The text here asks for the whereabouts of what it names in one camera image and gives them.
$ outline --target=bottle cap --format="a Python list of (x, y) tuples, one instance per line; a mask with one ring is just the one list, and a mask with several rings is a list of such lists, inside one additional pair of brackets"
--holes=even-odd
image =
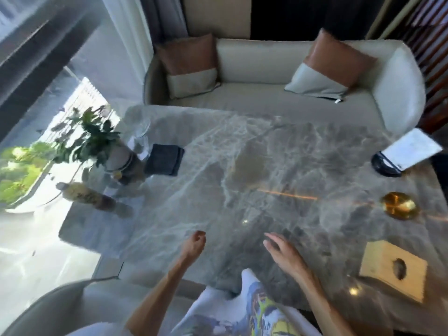
[(60, 191), (64, 191), (65, 189), (67, 189), (69, 187), (69, 184), (66, 183), (57, 183), (56, 184), (56, 188)]

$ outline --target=wooden slat partition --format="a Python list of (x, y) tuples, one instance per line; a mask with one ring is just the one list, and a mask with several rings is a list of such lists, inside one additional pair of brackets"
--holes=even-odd
[(419, 126), (448, 124), (448, 0), (422, 0), (395, 35), (412, 50), (425, 78), (427, 105)]

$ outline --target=forearm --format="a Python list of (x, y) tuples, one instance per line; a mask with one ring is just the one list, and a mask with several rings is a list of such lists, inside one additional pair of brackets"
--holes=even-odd
[(309, 275), (294, 279), (305, 293), (323, 336), (355, 336), (347, 321), (326, 299), (317, 278)]
[(133, 336), (157, 336), (166, 311), (188, 266), (182, 261), (160, 280), (126, 322)]

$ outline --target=hand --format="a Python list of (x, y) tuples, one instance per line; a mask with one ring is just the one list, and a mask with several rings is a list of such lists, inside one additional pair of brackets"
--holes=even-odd
[(193, 233), (182, 246), (180, 262), (186, 267), (191, 266), (204, 250), (205, 242), (204, 231), (196, 231)]
[(274, 232), (265, 233), (265, 236), (272, 239), (279, 246), (280, 250), (277, 250), (270, 240), (263, 241), (264, 247), (269, 251), (280, 269), (294, 277), (295, 280), (305, 280), (312, 276), (302, 256), (284, 236)]

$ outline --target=bottle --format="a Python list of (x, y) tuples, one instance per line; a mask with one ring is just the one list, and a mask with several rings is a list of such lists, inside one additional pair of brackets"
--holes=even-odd
[(67, 184), (60, 182), (56, 184), (56, 188), (62, 191), (62, 196), (71, 202), (90, 204), (101, 211), (113, 211), (116, 206), (115, 199), (92, 190), (83, 183), (72, 182)]

